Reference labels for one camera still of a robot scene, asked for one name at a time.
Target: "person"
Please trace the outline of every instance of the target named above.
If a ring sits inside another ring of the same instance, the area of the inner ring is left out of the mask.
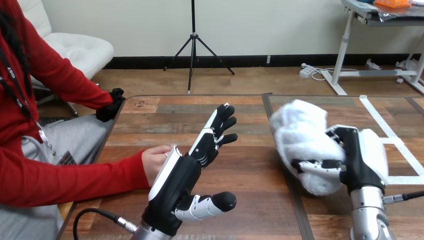
[[[17,0],[0,0],[0,30],[0,238],[55,239],[63,223],[57,204],[149,188],[170,146],[83,164],[104,139],[125,99],[123,91],[101,90],[61,58]],[[39,126],[31,76],[96,115]],[[65,158],[75,164],[61,165]]]

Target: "white cable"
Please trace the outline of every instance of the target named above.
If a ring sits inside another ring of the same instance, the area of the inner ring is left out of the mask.
[[[330,73],[334,73],[334,71],[333,71],[334,68],[318,68],[318,67],[314,67],[314,66],[310,66],[310,67],[313,67],[313,69],[315,70],[315,72],[312,74],[311,77],[313,79],[317,80],[317,81],[324,81],[325,80],[325,78],[319,79],[319,78],[314,77],[315,74],[320,74],[321,71],[328,71]],[[357,70],[357,69],[350,69],[350,68],[342,68],[341,70],[342,71],[355,71],[355,72],[359,72],[359,70]]]

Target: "white tape line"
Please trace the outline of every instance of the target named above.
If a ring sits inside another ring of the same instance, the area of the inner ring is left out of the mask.
[[[359,96],[359,100],[368,110],[369,114],[371,114],[374,120],[378,123],[378,125],[384,131],[384,133],[388,136],[388,138],[393,141],[393,144],[396,146],[399,152],[403,155],[403,157],[408,161],[408,163],[412,166],[415,172],[420,176],[424,176],[424,167],[414,157],[414,155],[408,150],[407,146],[405,146],[403,141],[396,135],[396,133],[387,124],[387,122],[383,119],[380,113],[374,108],[374,106],[368,100],[367,96],[361,95]]]
[[[400,138],[380,137],[382,144],[404,144]]]
[[[388,137],[380,137],[380,141],[382,144],[393,144],[392,140]]]
[[[422,176],[389,176],[389,185],[424,185]]]

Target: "gray pants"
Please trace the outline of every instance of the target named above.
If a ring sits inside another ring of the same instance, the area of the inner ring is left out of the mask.
[[[69,151],[78,164],[90,161],[112,121],[101,122],[94,115],[59,121],[43,127],[49,145],[29,136],[22,137],[26,158],[56,164]],[[0,239],[54,240],[63,224],[57,205],[30,208],[0,204]]]

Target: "white chair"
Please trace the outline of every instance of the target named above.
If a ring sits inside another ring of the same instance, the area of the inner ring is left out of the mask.
[[[49,17],[44,9],[42,0],[18,0],[25,17],[36,28],[38,34],[60,54],[62,58],[70,60],[71,64],[81,70],[84,75],[91,79],[99,72],[114,56],[114,47],[107,41],[87,35],[53,32]],[[34,77],[32,86],[34,89],[48,90]],[[55,95],[45,97],[37,101],[37,105],[55,99]],[[71,103],[66,103],[74,115],[78,115]]]

